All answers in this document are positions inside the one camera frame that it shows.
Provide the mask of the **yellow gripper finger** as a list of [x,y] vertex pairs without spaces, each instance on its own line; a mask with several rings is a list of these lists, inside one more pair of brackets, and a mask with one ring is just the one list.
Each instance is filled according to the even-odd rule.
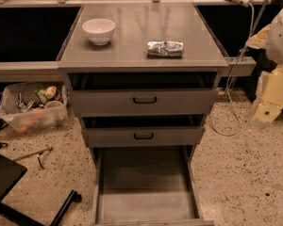
[[270,125],[283,110],[283,65],[258,80],[257,98],[253,102],[250,124],[255,128]]
[[257,34],[247,40],[246,45],[253,49],[266,49],[270,27],[269,24],[265,25]]

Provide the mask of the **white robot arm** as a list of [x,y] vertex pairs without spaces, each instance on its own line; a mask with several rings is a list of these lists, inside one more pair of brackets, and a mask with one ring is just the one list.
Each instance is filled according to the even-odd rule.
[[253,103],[251,124],[257,128],[270,125],[283,110],[283,9],[272,22],[247,40],[246,45],[264,49],[266,57],[276,63],[270,73],[262,73],[262,93]]

